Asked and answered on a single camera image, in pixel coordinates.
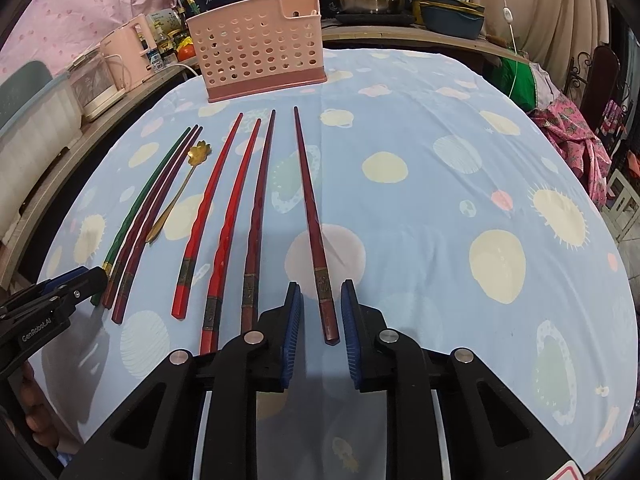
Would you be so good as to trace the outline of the person hand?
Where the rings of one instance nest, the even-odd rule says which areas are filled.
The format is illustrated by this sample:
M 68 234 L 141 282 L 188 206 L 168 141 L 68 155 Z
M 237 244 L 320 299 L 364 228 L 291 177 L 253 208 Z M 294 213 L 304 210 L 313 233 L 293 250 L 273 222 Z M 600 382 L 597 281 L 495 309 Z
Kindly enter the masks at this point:
M 32 430 L 34 440 L 38 444 L 55 450 L 60 442 L 60 436 L 29 362 L 22 365 L 21 372 L 20 398 L 26 410 L 26 424 Z

